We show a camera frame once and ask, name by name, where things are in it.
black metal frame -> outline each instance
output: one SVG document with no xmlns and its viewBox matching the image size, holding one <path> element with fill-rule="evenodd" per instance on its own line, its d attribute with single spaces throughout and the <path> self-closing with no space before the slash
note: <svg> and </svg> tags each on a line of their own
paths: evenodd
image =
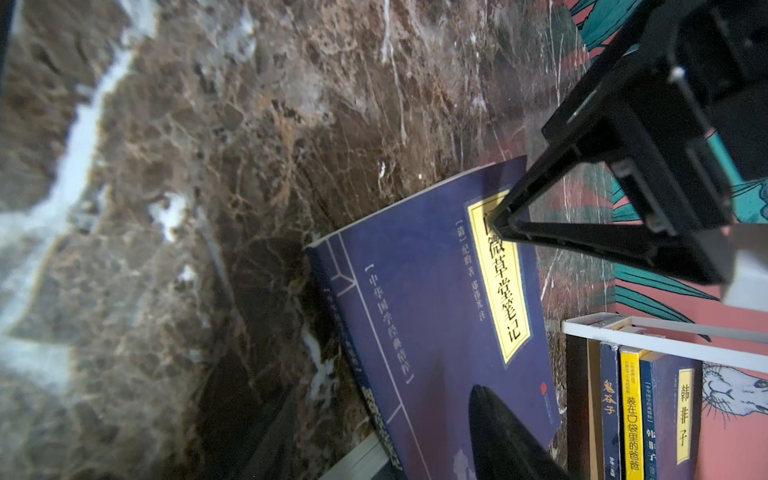
<svg viewBox="0 0 768 480">
<path fill-rule="evenodd" d="M 726 283 L 730 185 L 707 138 L 717 130 L 744 177 L 768 174 L 768 101 L 753 103 L 768 100 L 766 30 L 764 0 L 645 0 L 542 128 L 550 146 L 492 214 L 495 232 Z M 574 166 L 598 162 L 644 225 L 521 220 Z"/>
</svg>

marble surface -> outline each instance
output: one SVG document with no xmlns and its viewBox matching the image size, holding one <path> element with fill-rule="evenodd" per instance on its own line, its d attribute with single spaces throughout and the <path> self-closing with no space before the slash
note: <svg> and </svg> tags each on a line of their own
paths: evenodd
<svg viewBox="0 0 768 480">
<path fill-rule="evenodd" d="M 302 253 L 544 147 L 585 69 L 546 0 L 24 0 L 0 111 L 0 477 L 194 478 L 297 386 L 296 478 L 370 432 Z M 535 219 L 607 221 L 581 167 Z M 558 321 L 611 268 L 540 249 Z M 564 433 L 552 455 L 565 459 Z"/>
</svg>

blue book spine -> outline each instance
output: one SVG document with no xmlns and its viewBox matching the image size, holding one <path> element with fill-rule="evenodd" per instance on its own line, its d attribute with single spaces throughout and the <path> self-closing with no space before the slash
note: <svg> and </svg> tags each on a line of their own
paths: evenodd
<svg viewBox="0 0 768 480">
<path fill-rule="evenodd" d="M 643 430 L 646 439 L 643 453 L 645 459 L 645 480 L 657 480 L 658 460 L 656 426 L 654 424 L 654 364 L 640 360 L 640 382 L 643 393 Z"/>
<path fill-rule="evenodd" d="M 603 465 L 606 480 L 621 480 L 624 433 L 621 428 L 621 359 L 619 346 L 600 345 L 601 409 L 603 411 Z"/>
<path fill-rule="evenodd" d="M 389 430 L 387 429 L 384 418 L 382 417 L 379 404 L 376 401 L 376 398 L 373 396 L 371 383 L 362 368 L 359 357 L 357 355 L 357 351 L 350 338 L 349 330 L 344 323 L 343 312 L 339 308 L 339 304 L 336 302 L 337 292 L 336 289 L 333 288 L 333 282 L 326 274 L 323 258 L 317 249 L 314 248 L 306 249 L 306 254 L 310 258 L 312 271 L 315 275 L 315 278 L 317 279 L 319 290 L 323 295 L 329 314 L 333 318 L 333 323 L 336 326 L 336 330 L 339 334 L 339 341 L 342 343 L 342 350 L 345 354 L 344 356 L 346 357 L 346 361 L 349 364 L 349 369 L 352 370 L 353 377 L 355 378 L 355 381 L 357 382 L 357 385 L 362 392 L 362 397 L 366 403 L 368 413 L 373 420 L 373 426 L 376 429 L 376 434 L 379 436 L 379 440 L 384 446 L 392 466 L 398 470 L 402 470 L 400 458 L 394 444 L 392 443 L 392 437 L 389 435 Z"/>
<path fill-rule="evenodd" d="M 641 375 L 643 363 L 640 360 Z M 654 480 L 694 480 L 697 464 L 698 439 L 701 425 L 701 407 L 694 405 L 696 398 L 701 398 L 701 361 L 687 359 L 679 356 L 664 355 L 655 360 L 648 361 L 650 368 L 650 384 L 653 389 L 650 406 L 653 413 L 653 425 L 650 426 L 652 435 L 646 440 L 653 442 L 652 463 L 655 467 L 653 476 L 645 478 Z M 682 392 L 680 381 L 685 377 L 687 389 L 686 399 L 692 399 L 690 408 L 685 405 L 685 419 L 678 417 L 678 407 Z M 685 429 L 685 437 L 678 433 L 679 428 Z M 683 440 L 688 441 L 688 449 L 678 451 Z"/>
</svg>

